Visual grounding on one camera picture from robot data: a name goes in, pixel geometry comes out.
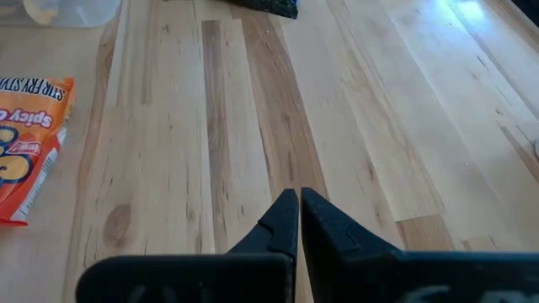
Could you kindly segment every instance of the black jaw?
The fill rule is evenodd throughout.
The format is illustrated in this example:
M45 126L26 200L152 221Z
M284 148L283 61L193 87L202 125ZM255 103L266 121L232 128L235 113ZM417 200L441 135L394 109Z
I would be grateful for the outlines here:
M104 260L80 279L77 302L294 302L298 212L287 189L224 255ZM536 254L403 252L312 189L302 235L316 303L539 301Z
M403 252L312 189L302 239L315 302L532 302L536 254Z
M227 254L104 260L80 279L77 302L293 302L298 214L287 189Z

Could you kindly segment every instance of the orange snack bag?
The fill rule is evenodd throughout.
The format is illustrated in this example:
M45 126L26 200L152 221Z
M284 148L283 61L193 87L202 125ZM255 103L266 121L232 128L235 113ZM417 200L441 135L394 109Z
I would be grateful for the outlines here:
M71 78L0 77L0 226L26 216L66 137Z

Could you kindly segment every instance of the wood grain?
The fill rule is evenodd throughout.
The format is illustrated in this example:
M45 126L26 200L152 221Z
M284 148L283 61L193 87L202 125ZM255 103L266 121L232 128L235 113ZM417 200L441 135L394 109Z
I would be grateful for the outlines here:
M253 228L272 198L242 22L202 22L216 250Z
M448 3L467 32L539 119L536 101L539 88L532 80L532 75L539 70L536 56L539 31L536 26L522 13L517 13L518 8L511 1L477 0L466 4L456 0ZM491 29L496 29L496 35L490 34Z
M0 28L0 76L77 82L30 226L0 229L0 297L73 302L103 258L224 253L303 186L400 248L537 250L539 29L508 0L304 4Z
M327 196L296 76L270 18L243 8L232 16L243 21L272 196L300 187Z
M451 236L440 215L399 221L397 225L408 250L453 250Z

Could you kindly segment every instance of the light wood plank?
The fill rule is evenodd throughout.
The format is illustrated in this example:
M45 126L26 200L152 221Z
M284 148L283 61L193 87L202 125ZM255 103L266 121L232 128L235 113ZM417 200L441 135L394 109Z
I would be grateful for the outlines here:
M489 60L539 119L539 30L505 0L447 2Z
M483 132L477 124L488 121L513 125L536 120L445 2L381 1L450 117L455 116L451 109L466 106L458 118L472 116L477 132Z
M220 0L193 0L197 21L228 20L232 18L230 4Z
M130 2L128 14L124 53L115 57L123 64L111 72L120 73L120 87L107 96L118 101L99 100L114 106L94 110L89 121L87 137L99 139L95 156L83 158L89 170L80 173L90 177L78 181L67 301L77 277L100 259L214 251L203 66L192 5Z
M216 249L224 253L272 200L242 22L204 21L202 34Z
M331 10L334 13L342 12L340 9L343 4L340 5L330 3L330 8L325 2L320 2L313 5L313 8L318 9L318 16L323 16L330 14ZM315 24L319 21L313 19L310 26L319 31L316 33L318 40L322 37L321 40L329 45L327 57L333 59L338 68L336 72L341 83L339 90L344 92L353 109L393 217L395 220L404 220L443 212L440 196L407 131L371 68L368 64L360 65L362 54L357 50L350 27L344 20L338 21L324 19L324 26L317 27ZM302 32L307 32L307 28L297 27L296 32L298 37L304 36Z
M531 247L539 249L533 227L536 221L533 214L539 212L536 203L539 184L499 130L498 126L504 124L496 115L499 106L488 105L495 100L494 96L485 94L486 90L478 80L478 85L468 86L467 83L473 83L473 79L466 79L466 73L461 72L463 68L454 68L458 62L472 61L473 54L464 56L460 53L465 53L468 47L472 48L467 45L473 45L473 40L467 37L462 28L458 28L457 19L444 3L431 0L410 2L412 4L406 9L392 13L399 19L401 35L440 97L475 163L498 195L509 228L518 229ZM444 39L432 38L437 35ZM430 43L430 47L417 47L426 43ZM455 58L452 64L440 65L440 60L450 61L452 58ZM450 79L463 79L463 82L456 85L456 81ZM505 96L512 104L515 103L507 93Z
M377 95L400 117L444 203L455 239L506 226L498 198L475 165L447 113L378 1L330 5L341 28L350 29L360 64L371 72Z
M282 21L284 37L302 93L331 202L378 236L402 246L379 173L367 151L350 100L341 86L343 75L331 47L320 37L335 23L317 26L324 1L305 8L302 22ZM333 45L342 45L343 41Z

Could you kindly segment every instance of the wood knot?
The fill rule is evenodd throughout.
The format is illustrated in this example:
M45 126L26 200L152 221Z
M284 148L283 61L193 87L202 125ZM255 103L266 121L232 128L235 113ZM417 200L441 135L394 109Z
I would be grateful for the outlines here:
M125 235L127 234L130 223L131 206L116 206L104 223L104 243L114 247L121 247L125 242Z

